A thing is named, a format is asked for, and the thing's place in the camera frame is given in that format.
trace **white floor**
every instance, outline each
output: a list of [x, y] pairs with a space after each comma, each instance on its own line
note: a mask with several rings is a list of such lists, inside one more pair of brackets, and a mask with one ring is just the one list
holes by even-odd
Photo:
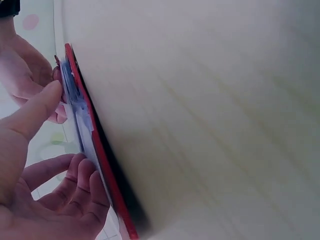
[[[17, 33], [35, 46], [54, 67], [56, 65], [54, 59], [56, 44], [53, 0], [22, 1], [21, 12], [14, 18], [14, 21]], [[0, 85], [0, 109], [0, 118], [6, 117], [18, 109], [2, 85]], [[62, 154], [77, 153], [78, 150], [73, 144], [73, 139], [73, 134], [68, 128], [68, 121], [63, 125], [45, 122], [29, 145], [26, 165], [29, 166]], [[39, 199], [50, 193], [63, 177], [62, 173], [36, 189], [32, 193], [34, 199]], [[121, 239], [110, 214], [108, 214], [106, 224], [96, 239]]]

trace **finger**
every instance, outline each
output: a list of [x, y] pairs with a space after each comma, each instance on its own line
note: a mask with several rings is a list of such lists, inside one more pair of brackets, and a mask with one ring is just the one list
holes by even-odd
[[71, 162], [65, 178], [51, 193], [41, 197], [38, 203], [41, 203], [45, 208], [52, 211], [60, 211], [67, 205], [76, 190], [78, 182], [78, 167], [80, 162], [86, 156], [83, 154], [75, 155]]
[[42, 124], [54, 113], [61, 98], [61, 84], [53, 81], [18, 111], [0, 121], [0, 124], [23, 135], [30, 141]]
[[[13, 101], [19, 106], [23, 106], [28, 100], [20, 97], [16, 97], [11, 95]], [[65, 107], [59, 105], [54, 113], [48, 118], [48, 121], [55, 124], [63, 124], [67, 120], [67, 115], [65, 111]]]
[[91, 199], [90, 176], [95, 172], [95, 165], [88, 159], [84, 159], [78, 167], [78, 183], [71, 202], [65, 206], [61, 214], [72, 217], [81, 217], [87, 210]]
[[87, 213], [81, 218], [88, 231], [98, 234], [104, 227], [110, 203], [98, 171], [90, 177], [91, 202]]
[[[59, 66], [56, 66], [54, 69], [53, 69], [53, 80], [58, 80], [60, 83], [61, 83], [61, 86], [63, 86], [63, 79], [62, 79], [62, 75], [61, 75], [61, 69]], [[65, 90], [64, 88], [62, 88], [62, 101], [66, 104], [67, 103], [67, 97], [66, 97], [66, 94], [65, 94]]]
[[23, 85], [19, 86], [19, 89], [14, 92], [14, 96], [20, 99], [31, 99], [44, 89], [43, 86], [34, 82], [31, 78], [25, 79]]
[[66, 154], [37, 162], [26, 167], [21, 177], [32, 192], [54, 176], [68, 170], [71, 159], [74, 156], [74, 154]]

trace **table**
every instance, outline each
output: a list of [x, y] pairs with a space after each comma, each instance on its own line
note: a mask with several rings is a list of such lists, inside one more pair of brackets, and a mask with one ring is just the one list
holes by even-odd
[[319, 1], [55, 4], [148, 239], [319, 238]]

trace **black watch strap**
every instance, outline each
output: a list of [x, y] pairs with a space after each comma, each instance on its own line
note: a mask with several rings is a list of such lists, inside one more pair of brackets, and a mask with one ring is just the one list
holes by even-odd
[[20, 0], [0, 0], [0, 18], [18, 15]]

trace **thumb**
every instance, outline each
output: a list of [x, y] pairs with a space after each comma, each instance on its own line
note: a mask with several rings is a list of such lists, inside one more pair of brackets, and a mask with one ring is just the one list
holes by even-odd
[[0, 125], [22, 134], [28, 141], [56, 110], [62, 94], [59, 81], [49, 83], [43, 91], [27, 101], [18, 111], [0, 121]]

